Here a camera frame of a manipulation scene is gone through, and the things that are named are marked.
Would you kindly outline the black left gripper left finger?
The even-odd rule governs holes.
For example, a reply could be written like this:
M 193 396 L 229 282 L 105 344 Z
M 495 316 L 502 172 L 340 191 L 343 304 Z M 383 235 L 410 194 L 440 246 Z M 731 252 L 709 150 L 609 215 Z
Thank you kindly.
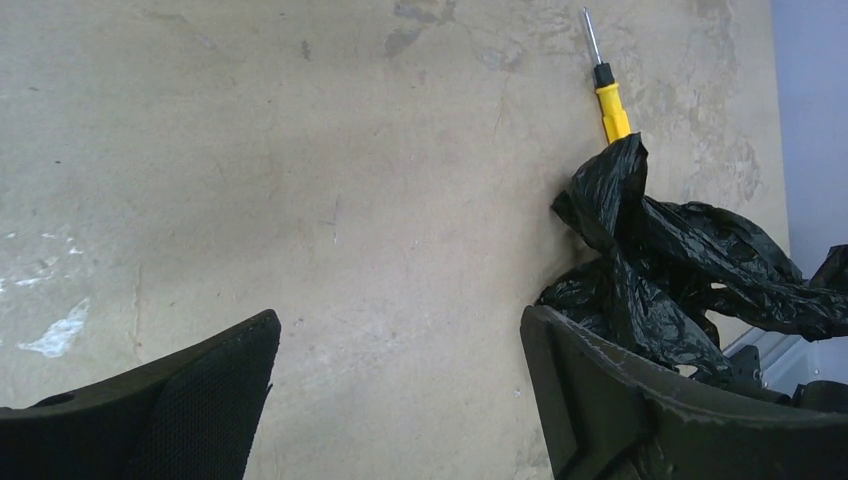
M 2 408 L 2 478 L 243 478 L 280 334 L 265 310 L 117 376 Z

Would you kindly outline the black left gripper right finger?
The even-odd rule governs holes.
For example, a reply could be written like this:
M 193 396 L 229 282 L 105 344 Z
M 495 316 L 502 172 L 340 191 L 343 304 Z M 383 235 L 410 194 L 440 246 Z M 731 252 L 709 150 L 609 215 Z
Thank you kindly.
M 520 336 L 558 479 L 843 479 L 847 388 L 762 387 L 755 350 L 724 389 L 627 351 L 543 306 Z

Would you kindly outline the black plastic trash bag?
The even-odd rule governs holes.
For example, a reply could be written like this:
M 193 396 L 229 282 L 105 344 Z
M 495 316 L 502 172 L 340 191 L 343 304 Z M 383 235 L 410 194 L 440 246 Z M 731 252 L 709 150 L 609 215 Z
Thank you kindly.
M 553 201 L 595 259 L 547 286 L 538 304 L 667 368 L 725 386 L 732 365 L 709 312 L 809 341 L 847 333 L 847 249 L 805 279 L 757 224 L 702 202 L 646 192 L 648 152 L 633 133 L 585 162 Z

